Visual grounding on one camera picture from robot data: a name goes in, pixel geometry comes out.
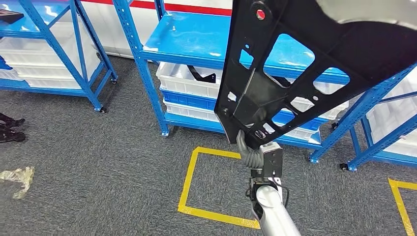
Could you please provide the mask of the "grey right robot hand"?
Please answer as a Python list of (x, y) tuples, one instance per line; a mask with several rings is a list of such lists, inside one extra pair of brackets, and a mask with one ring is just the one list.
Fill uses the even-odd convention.
[(252, 153), (252, 150), (245, 143), (245, 132), (243, 130), (239, 130), (236, 137), (236, 144), (241, 155)]

